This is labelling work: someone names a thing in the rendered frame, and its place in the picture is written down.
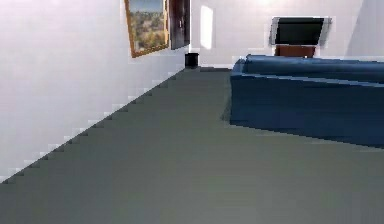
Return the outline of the black cylindrical bin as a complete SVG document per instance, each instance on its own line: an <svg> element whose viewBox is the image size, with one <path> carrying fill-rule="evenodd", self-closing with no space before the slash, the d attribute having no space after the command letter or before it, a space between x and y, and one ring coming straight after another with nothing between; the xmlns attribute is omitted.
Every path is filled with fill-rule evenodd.
<svg viewBox="0 0 384 224"><path fill-rule="evenodd" d="M196 68L198 66L198 53L187 53L185 55L185 67L186 68Z"/></svg>

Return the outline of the dark brown room door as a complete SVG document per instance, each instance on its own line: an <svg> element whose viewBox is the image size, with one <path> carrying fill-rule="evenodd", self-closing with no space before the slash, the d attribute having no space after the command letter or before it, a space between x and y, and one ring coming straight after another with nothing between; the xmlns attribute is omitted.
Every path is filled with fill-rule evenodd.
<svg viewBox="0 0 384 224"><path fill-rule="evenodd" d="M190 0L169 0L171 49L190 44Z"/></svg>

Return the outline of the framed landscape picture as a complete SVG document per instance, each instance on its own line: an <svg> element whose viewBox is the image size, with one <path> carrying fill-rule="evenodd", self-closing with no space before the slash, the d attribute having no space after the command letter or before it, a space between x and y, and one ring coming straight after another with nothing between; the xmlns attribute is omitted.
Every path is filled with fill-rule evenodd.
<svg viewBox="0 0 384 224"><path fill-rule="evenodd" d="M131 56L169 47L168 0L124 0Z"/></svg>

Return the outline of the blue sofa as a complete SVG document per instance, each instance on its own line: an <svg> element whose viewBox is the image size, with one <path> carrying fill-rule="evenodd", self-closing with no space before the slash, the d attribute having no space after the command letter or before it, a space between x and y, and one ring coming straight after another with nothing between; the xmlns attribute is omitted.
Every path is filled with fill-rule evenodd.
<svg viewBox="0 0 384 224"><path fill-rule="evenodd" d="M247 55L230 123L384 149L384 62Z"/></svg>

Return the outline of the brown television stand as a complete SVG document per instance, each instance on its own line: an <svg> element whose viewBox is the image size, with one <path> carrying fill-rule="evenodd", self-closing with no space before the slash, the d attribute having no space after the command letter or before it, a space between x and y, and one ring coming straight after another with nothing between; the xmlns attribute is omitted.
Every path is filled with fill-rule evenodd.
<svg viewBox="0 0 384 224"><path fill-rule="evenodd" d="M277 45L276 56L312 58L315 54L315 46Z"/></svg>

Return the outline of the black television set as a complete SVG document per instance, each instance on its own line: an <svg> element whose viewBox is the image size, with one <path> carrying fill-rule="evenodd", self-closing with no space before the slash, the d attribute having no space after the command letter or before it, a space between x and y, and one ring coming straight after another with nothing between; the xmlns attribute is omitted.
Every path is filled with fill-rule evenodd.
<svg viewBox="0 0 384 224"><path fill-rule="evenodd" d="M331 25L330 17L274 17L269 44L323 46Z"/></svg>

